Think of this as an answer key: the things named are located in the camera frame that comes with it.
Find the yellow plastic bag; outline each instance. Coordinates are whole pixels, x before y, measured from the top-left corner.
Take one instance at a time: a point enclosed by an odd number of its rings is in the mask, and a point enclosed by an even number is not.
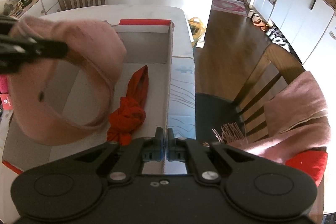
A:
[[[188,22],[194,39],[194,42],[192,42],[191,45],[194,48],[197,41],[202,37],[202,35],[204,35],[206,27],[202,20],[200,20],[198,17],[193,17],[192,19],[188,20]]]

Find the black cabinet handle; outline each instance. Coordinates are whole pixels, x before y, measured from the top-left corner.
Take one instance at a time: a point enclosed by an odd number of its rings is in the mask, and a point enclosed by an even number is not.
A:
[[[311,11],[314,9],[315,3],[316,3],[316,0],[314,0],[313,5],[310,8]]]

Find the black chair seat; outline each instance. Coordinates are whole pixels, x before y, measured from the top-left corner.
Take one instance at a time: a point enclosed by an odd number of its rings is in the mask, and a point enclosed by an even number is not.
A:
[[[212,129],[214,128],[221,134],[221,127],[225,123],[236,122],[240,131],[245,134],[244,122],[238,114],[240,109],[233,105],[230,100],[209,94],[196,93],[195,111],[196,140],[201,143],[218,141]]]

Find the doormat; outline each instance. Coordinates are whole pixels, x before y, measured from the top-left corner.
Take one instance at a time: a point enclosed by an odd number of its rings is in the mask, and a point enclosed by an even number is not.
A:
[[[237,0],[212,0],[212,10],[247,16],[244,3]]]

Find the open box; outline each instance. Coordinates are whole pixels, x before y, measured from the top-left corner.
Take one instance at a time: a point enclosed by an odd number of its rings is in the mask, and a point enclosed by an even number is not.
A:
[[[132,137],[153,137],[157,127],[167,129],[173,23],[161,19],[127,19],[121,20],[114,28],[124,42],[127,55],[122,75],[115,86],[111,112],[119,107],[120,97],[126,95],[132,74],[147,65],[149,88],[145,105],[146,120]],[[45,90],[45,100],[57,112],[78,124],[89,122],[98,113],[99,105],[85,74],[78,67],[64,61],[59,61],[56,76]],[[100,131],[76,143],[45,146],[30,140],[19,128],[14,115],[2,161],[19,173],[20,170],[27,170],[105,142],[109,127],[107,122]]]

